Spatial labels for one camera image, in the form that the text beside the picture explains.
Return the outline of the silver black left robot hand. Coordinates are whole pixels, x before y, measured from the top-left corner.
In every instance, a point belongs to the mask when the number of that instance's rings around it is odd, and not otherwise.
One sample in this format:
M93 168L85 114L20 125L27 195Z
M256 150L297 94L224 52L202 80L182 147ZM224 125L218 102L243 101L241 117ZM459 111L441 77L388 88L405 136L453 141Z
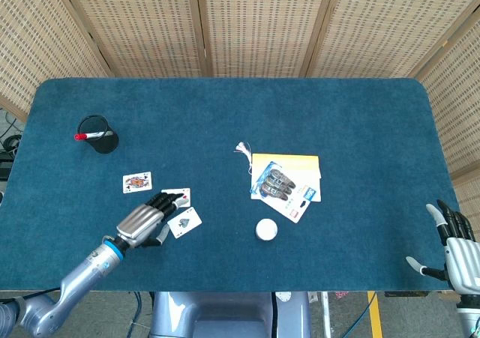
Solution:
M189 202L184 193L157 193L116 226L114 243L122 249L162 245L170 231L165 219Z

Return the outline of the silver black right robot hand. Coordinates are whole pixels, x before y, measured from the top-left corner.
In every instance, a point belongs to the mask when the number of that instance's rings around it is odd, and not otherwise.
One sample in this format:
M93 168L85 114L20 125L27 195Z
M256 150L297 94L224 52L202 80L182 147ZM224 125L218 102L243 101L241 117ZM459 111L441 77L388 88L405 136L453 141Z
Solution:
M460 308L480 309L480 242L470 221L440 199L436 206L427 204L426 209L435 222L445 253L444 268L430 268L412 256L405 258L407 263L422 276L447 282L460 295Z

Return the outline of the king of clubs playing card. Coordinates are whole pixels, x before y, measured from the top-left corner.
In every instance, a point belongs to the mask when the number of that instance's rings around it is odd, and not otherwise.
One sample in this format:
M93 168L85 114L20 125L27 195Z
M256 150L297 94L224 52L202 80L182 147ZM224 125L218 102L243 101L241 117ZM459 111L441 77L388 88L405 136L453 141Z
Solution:
M123 194L135 193L152 189L152 173L141 172L122 177Z

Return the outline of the hearts playing card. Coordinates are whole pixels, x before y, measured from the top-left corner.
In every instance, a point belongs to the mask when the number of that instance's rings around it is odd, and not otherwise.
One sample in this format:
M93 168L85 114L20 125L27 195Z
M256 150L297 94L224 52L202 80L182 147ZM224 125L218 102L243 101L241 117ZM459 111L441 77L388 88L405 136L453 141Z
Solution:
M190 188L163 189L161 192L167 193L167 194L181 194L181 198L183 200L187 200L187 202L181 205L181 207L189 208L191 206L191 189Z

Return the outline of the ace of spades card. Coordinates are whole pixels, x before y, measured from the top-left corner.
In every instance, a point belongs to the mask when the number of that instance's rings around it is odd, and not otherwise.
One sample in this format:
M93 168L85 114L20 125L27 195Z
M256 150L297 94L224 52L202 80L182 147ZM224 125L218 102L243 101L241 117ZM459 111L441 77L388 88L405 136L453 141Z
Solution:
M190 207L167 222L169 230L175 239L180 238L192 229L202 224L201 218L194 207Z

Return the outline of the woven bamboo screen panel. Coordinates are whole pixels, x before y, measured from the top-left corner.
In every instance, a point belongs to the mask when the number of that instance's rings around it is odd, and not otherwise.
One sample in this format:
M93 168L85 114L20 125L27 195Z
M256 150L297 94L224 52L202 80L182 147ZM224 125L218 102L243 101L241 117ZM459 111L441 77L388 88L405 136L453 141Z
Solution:
M456 184L480 175L480 8L417 74Z
M193 0L202 75L312 75L337 1Z
M114 76L207 76L198 0L70 0Z
M480 177L454 185L460 212L469 220L475 239L480 241Z
M475 0L336 0L312 77L406 77Z
M15 118L48 79L112 74L71 0L0 0L0 108Z

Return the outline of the black mesh pen holder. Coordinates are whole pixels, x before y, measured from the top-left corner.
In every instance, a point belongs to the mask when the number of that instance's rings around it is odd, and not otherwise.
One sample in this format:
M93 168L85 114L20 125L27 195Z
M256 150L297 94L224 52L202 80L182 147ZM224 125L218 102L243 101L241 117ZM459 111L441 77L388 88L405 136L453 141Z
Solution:
M111 130L114 132L112 136L106 136L102 139L88 139L78 142L86 142L100 154L109 154L113 152L118 144L119 137L117 133L111 128L109 122L102 115L89 115L84 117L77 127L77 133L94 133Z

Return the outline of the red capped marker pen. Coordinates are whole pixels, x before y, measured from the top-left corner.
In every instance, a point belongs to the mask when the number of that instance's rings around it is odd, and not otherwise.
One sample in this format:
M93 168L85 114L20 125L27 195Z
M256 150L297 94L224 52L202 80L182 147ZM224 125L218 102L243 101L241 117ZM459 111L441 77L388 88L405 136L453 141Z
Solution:
M106 136L112 136L113 134L114 132L111 130L94 133L77 133L74 135L74 139L76 141L83 141L88 139L102 139Z

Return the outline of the grey blue robot torso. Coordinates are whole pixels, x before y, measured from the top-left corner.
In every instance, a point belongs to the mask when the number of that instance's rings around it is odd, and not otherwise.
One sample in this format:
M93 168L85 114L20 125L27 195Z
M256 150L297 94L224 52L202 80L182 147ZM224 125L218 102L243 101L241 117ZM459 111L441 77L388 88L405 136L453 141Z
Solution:
M148 338L311 338L307 292L156 292Z

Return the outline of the clear jar of paper clips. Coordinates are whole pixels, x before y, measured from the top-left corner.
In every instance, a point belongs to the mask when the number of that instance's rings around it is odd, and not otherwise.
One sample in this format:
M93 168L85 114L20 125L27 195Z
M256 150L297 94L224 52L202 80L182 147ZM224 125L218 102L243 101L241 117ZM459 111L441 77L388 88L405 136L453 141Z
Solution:
M278 234L278 226L271 219L261 219L256 224L255 233L261 241L272 241Z

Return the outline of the blue table cloth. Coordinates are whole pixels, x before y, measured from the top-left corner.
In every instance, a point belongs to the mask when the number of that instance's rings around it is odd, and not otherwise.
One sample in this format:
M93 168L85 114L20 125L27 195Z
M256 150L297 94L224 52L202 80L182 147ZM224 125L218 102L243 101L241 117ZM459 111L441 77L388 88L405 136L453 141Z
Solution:
M74 139L102 115L109 154ZM234 152L315 155L321 201L298 223L252 200ZM123 194L122 177L152 189ZM80 264L138 205L190 188L202 224L127 252L99 285L140 291L444 289L426 204L456 208L431 105L414 79L50 79L40 85L0 204L0 290L44 290ZM277 236L261 241L261 219Z

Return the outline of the blister pack of clips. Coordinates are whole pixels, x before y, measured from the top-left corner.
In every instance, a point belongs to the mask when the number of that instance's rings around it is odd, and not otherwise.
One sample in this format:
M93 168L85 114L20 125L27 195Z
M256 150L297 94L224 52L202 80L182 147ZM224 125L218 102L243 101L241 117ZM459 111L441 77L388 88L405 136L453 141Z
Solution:
M321 173L317 163L310 168L281 166L270 161L253 169L250 197L298 223L312 202L321 201Z

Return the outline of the yellow white notebook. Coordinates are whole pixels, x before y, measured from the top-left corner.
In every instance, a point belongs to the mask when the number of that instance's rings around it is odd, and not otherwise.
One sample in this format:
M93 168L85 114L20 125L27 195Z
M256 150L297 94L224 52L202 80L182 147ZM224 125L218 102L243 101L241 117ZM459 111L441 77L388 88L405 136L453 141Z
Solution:
M312 201L321 201L320 180L322 176L318 156L253 153L251 185L254 185L264 169L272 161L282 169L285 169L287 174L292 173L295 177L299 176L301 179L305 179L316 191Z

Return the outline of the white metal post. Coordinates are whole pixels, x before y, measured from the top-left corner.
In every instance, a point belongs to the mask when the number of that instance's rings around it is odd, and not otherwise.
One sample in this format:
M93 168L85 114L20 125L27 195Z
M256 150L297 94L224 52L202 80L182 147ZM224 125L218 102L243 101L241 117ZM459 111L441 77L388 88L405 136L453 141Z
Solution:
M328 292L324 292L324 291L321 292L321 303L322 303L322 320L323 320L324 338L332 338Z

